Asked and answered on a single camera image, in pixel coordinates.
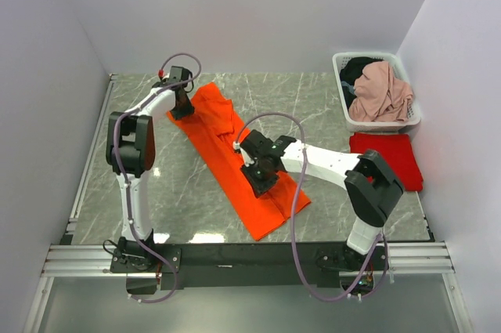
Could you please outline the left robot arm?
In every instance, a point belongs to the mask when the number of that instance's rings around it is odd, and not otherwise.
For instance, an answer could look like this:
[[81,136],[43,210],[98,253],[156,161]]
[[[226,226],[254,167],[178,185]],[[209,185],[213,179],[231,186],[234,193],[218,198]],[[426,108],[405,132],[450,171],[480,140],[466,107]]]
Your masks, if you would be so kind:
[[193,73],[173,66],[161,71],[149,94],[125,112],[114,111],[108,121],[106,162],[113,169],[121,192],[122,229],[115,244],[113,266],[134,271],[162,268],[150,220],[147,185],[156,157],[154,124],[167,112],[176,120],[194,113],[188,93]]

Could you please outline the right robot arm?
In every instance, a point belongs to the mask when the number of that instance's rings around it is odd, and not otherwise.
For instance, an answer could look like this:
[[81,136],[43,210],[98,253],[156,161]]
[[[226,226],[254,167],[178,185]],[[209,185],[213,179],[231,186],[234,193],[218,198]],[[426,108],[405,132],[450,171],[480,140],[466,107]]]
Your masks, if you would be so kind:
[[289,136],[271,140],[257,130],[234,142],[233,148],[243,157],[241,171],[256,197],[276,188],[280,172],[304,173],[346,190],[355,222],[344,262],[360,270],[371,260],[370,248],[404,192],[403,183],[377,151],[341,153]]

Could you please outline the orange t shirt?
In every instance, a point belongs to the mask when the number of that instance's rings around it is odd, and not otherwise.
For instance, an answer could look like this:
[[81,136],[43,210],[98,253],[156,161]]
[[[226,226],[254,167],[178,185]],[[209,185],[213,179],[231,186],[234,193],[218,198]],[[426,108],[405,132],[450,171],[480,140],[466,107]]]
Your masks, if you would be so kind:
[[189,138],[202,157],[251,237],[259,241],[282,226],[289,218],[297,184],[285,172],[277,184],[260,198],[240,171],[243,159],[233,149],[233,141],[243,127],[232,101],[225,98],[214,82],[198,88],[191,99],[193,114],[169,119]]

